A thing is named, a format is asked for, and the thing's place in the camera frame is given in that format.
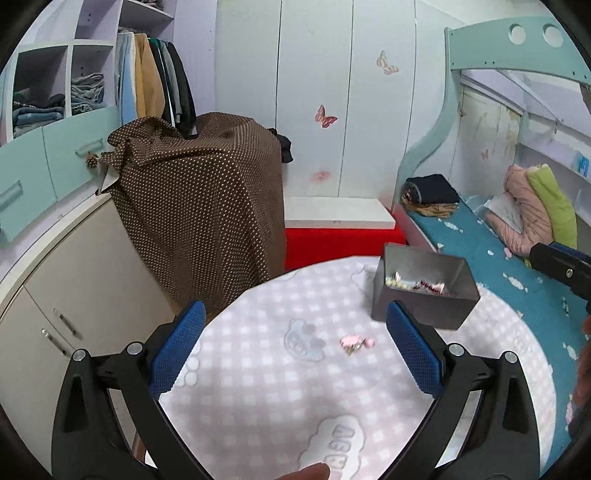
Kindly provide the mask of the person's left hand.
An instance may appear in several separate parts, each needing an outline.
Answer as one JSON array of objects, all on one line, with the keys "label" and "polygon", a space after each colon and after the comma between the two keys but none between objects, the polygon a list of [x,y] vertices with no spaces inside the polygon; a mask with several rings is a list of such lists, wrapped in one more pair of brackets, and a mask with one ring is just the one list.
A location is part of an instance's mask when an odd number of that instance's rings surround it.
[{"label": "person's left hand", "polygon": [[296,472],[283,475],[277,480],[329,480],[331,469],[325,463],[317,463]]}]

